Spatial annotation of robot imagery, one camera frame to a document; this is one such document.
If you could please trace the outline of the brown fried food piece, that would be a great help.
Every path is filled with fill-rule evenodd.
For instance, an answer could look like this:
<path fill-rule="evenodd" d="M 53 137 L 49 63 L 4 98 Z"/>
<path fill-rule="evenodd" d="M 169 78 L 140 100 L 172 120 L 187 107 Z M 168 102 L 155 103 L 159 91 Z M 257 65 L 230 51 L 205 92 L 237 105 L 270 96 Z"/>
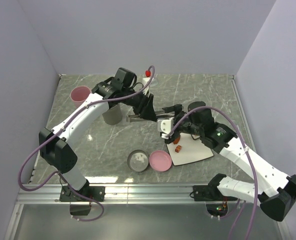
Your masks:
<path fill-rule="evenodd" d="M 178 142 L 180 141 L 180 139 L 181 139 L 181 136 L 177 137 L 172 143 L 173 143 L 174 145 L 177 145 Z"/>

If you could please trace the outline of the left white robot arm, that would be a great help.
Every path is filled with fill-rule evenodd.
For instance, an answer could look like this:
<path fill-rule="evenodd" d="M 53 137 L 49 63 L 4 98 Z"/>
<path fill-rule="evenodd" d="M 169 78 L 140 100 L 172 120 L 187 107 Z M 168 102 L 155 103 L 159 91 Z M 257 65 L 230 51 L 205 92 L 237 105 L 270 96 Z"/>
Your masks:
<path fill-rule="evenodd" d="M 91 195 L 90 183 L 77 167 L 78 157 L 73 151 L 73 146 L 88 127 L 118 104 L 132 107 L 135 115 L 143 120 L 157 121 L 154 96 L 148 91 L 155 75 L 154 66 L 147 71 L 150 73 L 148 82 L 136 91 L 137 75 L 120 67 L 115 76 L 97 83 L 86 100 L 62 123 L 51 130 L 40 131 L 40 156 L 56 168 L 77 201 L 84 201 Z"/>

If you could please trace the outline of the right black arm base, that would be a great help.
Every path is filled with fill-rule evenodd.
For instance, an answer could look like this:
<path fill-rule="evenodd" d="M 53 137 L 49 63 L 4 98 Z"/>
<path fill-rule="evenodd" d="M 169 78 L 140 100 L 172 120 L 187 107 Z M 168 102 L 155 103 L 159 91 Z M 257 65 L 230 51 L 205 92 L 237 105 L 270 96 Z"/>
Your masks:
<path fill-rule="evenodd" d="M 219 220 L 230 216 L 240 205 L 239 199 L 224 196 L 209 185 L 193 185 L 189 196 L 195 202 L 205 202 L 206 212 Z"/>

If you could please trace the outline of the metal tongs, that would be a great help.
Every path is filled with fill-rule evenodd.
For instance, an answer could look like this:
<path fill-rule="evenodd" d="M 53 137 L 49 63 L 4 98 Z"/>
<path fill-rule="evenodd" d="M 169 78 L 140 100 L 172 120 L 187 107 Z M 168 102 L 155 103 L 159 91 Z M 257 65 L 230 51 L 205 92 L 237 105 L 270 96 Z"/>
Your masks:
<path fill-rule="evenodd" d="M 129 114 L 126 116 L 126 122 L 132 123 L 132 122 L 143 122 L 143 121 L 151 121 L 156 122 L 158 119 L 164 119 L 164 118 L 171 118 L 174 116 L 173 112 L 166 113 L 164 110 L 158 110 L 155 111 L 154 114 L 148 114 L 146 116 L 139 116 L 136 114 Z"/>

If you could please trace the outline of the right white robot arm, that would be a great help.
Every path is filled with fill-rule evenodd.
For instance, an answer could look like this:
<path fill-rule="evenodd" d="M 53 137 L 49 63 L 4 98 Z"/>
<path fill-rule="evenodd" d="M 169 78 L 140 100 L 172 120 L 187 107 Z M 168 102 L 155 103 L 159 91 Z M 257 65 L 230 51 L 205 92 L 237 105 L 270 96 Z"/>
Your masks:
<path fill-rule="evenodd" d="M 238 128 L 216 122 L 213 107 L 195 101 L 183 111 L 180 104 L 162 109 L 172 117 L 157 122 L 158 131 L 166 143 L 185 133 L 198 136 L 209 149 L 230 160 L 253 179 L 253 183 L 233 179 L 218 173 L 208 183 L 208 193 L 214 200 L 223 196 L 253 202 L 271 219 L 281 222 L 296 202 L 296 174 L 288 175 L 249 148 Z"/>

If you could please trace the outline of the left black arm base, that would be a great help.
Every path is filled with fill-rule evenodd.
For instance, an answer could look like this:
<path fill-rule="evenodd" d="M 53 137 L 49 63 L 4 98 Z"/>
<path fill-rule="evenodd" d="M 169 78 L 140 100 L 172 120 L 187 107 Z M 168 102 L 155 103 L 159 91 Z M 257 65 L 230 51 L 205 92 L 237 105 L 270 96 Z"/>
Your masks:
<path fill-rule="evenodd" d="M 66 185 L 61 188 L 59 202 L 69 203 L 70 215 L 76 220 L 89 222 L 91 219 L 81 219 L 99 207 L 99 215 L 94 219 L 99 219 L 104 214 L 104 206 L 102 202 L 105 199 L 106 188 L 104 186 L 87 186 L 85 189 L 76 191 Z"/>

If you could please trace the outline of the small orange food piece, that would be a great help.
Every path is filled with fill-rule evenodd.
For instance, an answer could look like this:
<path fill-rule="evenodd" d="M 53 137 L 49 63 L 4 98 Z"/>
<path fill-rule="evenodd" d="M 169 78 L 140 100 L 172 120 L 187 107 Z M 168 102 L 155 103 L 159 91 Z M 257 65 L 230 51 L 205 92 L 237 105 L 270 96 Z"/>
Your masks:
<path fill-rule="evenodd" d="M 182 149 L 182 146 L 181 145 L 177 145 L 176 148 L 175 148 L 175 152 L 176 153 L 179 153 Z"/>

